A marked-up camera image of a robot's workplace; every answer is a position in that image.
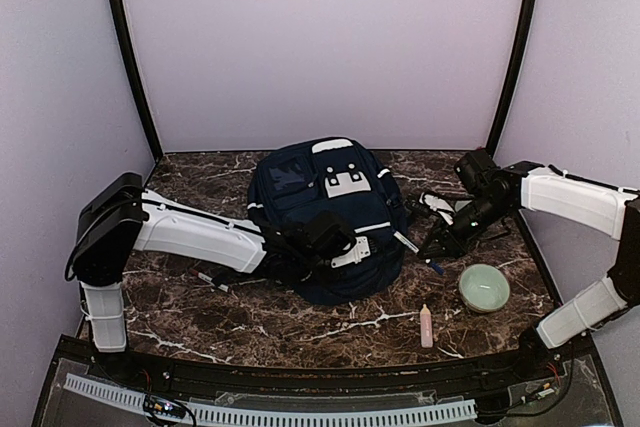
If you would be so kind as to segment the blue pen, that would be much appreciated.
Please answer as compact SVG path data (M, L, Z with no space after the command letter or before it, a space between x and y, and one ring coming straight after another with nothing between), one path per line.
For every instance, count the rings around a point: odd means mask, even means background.
M421 254L420 248L415 245L408 237L403 235L401 232L394 230L393 237L396 238L404 247L408 248L411 252L413 252L419 259L421 259L427 266L429 266L432 270L434 270L438 275L443 275L444 270L442 267L437 264L433 259L426 258L423 254Z

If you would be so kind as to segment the navy blue student backpack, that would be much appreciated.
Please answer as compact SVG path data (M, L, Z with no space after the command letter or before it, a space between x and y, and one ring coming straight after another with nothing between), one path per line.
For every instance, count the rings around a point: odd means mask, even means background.
M274 228L301 227L322 263L305 267L274 254L258 271L292 288L306 301L338 305L367 298L399 276L408 234L400 188L389 169L348 138L325 138L278 149L262 159L247 193L249 219ZM372 255L332 269L331 260L366 236Z

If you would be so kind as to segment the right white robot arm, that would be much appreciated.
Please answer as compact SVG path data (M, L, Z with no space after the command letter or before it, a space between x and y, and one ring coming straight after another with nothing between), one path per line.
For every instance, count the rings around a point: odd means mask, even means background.
M520 335L510 360L517 379L534 379L558 348L638 306L638 191L531 161L500 167L484 149L466 153L454 169L471 200L435 222L417 252L421 259L462 257L472 240L517 209L553 214L619 243L615 263L602 279Z

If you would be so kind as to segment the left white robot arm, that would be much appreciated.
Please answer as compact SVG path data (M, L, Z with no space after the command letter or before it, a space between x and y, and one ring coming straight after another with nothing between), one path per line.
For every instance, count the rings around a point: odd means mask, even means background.
M125 172L80 212L65 276L79 281L101 364L120 383L141 374L127 350L123 272L133 251L152 251L220 264L244 274L274 254L315 267L323 259L301 227L274 228L229 219L170 201Z

